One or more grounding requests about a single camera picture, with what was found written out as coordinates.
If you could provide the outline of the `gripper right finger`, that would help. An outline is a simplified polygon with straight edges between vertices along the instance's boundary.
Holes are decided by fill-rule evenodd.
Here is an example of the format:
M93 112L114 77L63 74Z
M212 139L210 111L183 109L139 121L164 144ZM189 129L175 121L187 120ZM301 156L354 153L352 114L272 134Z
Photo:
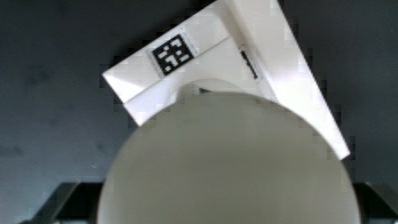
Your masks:
M354 184L361 211L361 224L398 224L398 193L388 185Z

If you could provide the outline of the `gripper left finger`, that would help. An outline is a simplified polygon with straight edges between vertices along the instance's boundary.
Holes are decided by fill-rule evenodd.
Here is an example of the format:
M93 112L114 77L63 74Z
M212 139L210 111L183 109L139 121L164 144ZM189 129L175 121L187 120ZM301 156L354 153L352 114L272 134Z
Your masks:
M20 224L98 224L102 189L102 182L63 182L32 218Z

